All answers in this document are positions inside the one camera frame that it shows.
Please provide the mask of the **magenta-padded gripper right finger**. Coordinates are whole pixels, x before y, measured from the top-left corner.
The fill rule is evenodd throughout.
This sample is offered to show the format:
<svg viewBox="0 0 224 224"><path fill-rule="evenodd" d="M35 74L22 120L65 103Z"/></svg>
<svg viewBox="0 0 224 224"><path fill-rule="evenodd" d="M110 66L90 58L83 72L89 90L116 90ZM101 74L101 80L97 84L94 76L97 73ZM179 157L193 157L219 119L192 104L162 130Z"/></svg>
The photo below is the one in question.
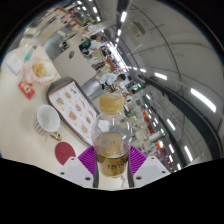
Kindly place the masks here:
<svg viewBox="0 0 224 224"><path fill-rule="evenodd" d="M170 172L155 156L147 156L132 146L128 160L128 184L130 188L140 188L159 180Z"/></svg>

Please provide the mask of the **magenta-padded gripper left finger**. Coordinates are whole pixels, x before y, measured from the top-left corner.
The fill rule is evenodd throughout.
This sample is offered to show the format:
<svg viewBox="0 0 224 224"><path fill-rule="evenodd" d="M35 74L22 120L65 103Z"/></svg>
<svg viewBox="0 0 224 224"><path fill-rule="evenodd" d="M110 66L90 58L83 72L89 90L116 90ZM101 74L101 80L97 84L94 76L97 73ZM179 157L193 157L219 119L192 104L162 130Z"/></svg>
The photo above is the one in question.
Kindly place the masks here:
<svg viewBox="0 0 224 224"><path fill-rule="evenodd" d="M84 188L99 186L99 171L94 147L87 148L78 157L70 157L59 176Z"/></svg>

